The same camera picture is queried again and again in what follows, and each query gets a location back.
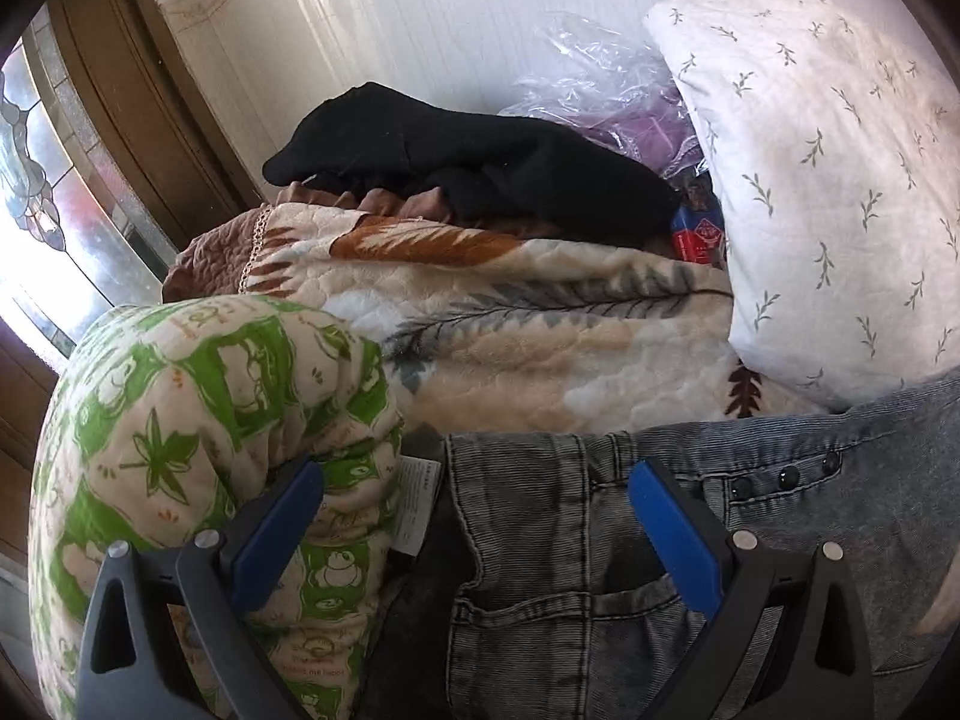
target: clear plastic bag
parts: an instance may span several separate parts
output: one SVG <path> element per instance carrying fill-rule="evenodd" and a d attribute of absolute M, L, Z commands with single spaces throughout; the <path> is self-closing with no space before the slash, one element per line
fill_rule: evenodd
<path fill-rule="evenodd" d="M 501 115 L 566 124 L 664 178 L 703 159 L 683 98 L 659 52 L 571 13 L 550 14 L 538 34 L 575 71 L 520 79 L 523 100 Z"/>

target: black button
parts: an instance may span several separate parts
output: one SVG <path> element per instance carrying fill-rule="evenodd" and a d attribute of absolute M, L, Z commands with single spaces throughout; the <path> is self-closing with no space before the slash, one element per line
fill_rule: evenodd
<path fill-rule="evenodd" d="M 745 501 L 754 497 L 754 482 L 748 476 L 740 476 L 730 483 L 733 500 Z"/>
<path fill-rule="evenodd" d="M 842 464 L 839 452 L 827 452 L 827 456 L 824 457 L 824 476 L 833 476 L 840 470 Z"/>
<path fill-rule="evenodd" d="M 797 466 L 786 466 L 779 476 L 781 490 L 793 490 L 800 483 L 800 471 Z"/>

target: gray jeans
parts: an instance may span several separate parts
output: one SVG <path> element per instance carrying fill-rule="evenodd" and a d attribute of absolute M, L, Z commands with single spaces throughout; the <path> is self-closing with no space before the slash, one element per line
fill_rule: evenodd
<path fill-rule="evenodd" d="M 812 552 L 824 538 L 844 546 L 866 616 L 877 717 L 896 718 L 949 640 L 909 632 L 960 542 L 958 399 L 954 371 L 844 415 L 602 437 L 449 437 L 453 506 L 435 517 L 431 532 L 436 544 L 436 528 L 447 539 L 457 531 L 474 570 L 461 567 L 451 581 L 428 537 L 421 558 L 431 557 L 415 565 L 405 605 L 387 616 L 357 716 L 416 716 L 406 713 L 416 704 L 411 693 L 405 707 L 397 704 L 411 677 L 390 685 L 388 669 L 377 669 L 419 657 L 422 595 L 449 621 L 446 636 L 434 630 L 432 650 L 425 647 L 416 662 L 429 672 L 424 684 L 435 685 L 433 693 L 445 686 L 424 716 L 635 720 L 703 624 L 664 576 L 627 501 L 632 467 L 650 457 L 731 530 L 749 528 L 786 549 Z M 793 487 L 781 483 L 790 466 L 799 473 Z M 438 586 L 438 576 L 446 594 L 421 593 L 431 581 Z M 426 584 L 418 589 L 419 580 Z M 410 637 L 391 637 L 397 626 Z M 770 610 L 717 717 L 741 706 L 775 626 Z"/>

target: metal pin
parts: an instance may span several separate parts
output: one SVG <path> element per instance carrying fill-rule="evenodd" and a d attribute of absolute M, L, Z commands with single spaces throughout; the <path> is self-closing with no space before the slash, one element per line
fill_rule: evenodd
<path fill-rule="evenodd" d="M 215 547 L 220 542 L 220 534 L 214 530 L 207 529 L 205 531 L 200 531 L 197 533 L 193 542 L 200 549 L 209 549 L 210 547 Z"/>
<path fill-rule="evenodd" d="M 840 560 L 843 557 L 843 547 L 836 541 L 824 543 L 824 555 L 828 560 Z"/>
<path fill-rule="evenodd" d="M 757 537 L 750 531 L 737 531 L 733 534 L 733 546 L 737 549 L 757 549 Z"/>
<path fill-rule="evenodd" d="M 111 557 L 123 557 L 127 552 L 130 552 L 130 545 L 126 541 L 114 541 L 107 547 L 107 555 Z"/>

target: green and white pillow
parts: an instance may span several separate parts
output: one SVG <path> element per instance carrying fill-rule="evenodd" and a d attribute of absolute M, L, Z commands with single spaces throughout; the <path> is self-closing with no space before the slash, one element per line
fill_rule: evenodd
<path fill-rule="evenodd" d="M 960 365 L 960 106 L 829 0 L 672 0 L 645 23 L 723 206 L 730 341 L 834 408 Z"/>
<path fill-rule="evenodd" d="M 391 541 L 400 428 L 379 347 L 329 314 L 232 295 L 102 317 L 56 386 L 34 473 L 30 607 L 48 712 L 75 715 L 80 635 L 109 543 L 177 546 L 220 527 L 270 469 L 311 452 L 323 506 L 248 622 L 312 717 L 349 717 Z M 182 610 L 175 626 L 226 716 Z"/>

